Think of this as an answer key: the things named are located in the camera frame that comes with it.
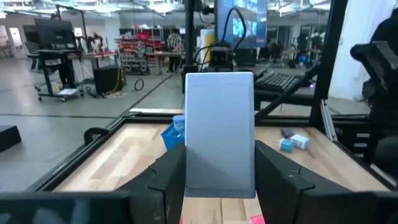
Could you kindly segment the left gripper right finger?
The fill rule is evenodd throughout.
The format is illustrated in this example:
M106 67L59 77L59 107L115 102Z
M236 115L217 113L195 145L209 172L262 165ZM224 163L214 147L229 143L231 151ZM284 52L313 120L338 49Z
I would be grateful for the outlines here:
M260 140L255 182L266 223L397 223L397 192L352 192Z

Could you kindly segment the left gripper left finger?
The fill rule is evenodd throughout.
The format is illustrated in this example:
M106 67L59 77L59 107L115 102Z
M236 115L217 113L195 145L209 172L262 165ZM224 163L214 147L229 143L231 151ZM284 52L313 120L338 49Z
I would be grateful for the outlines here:
M1 223L178 223L185 178L180 143L114 191L1 194Z

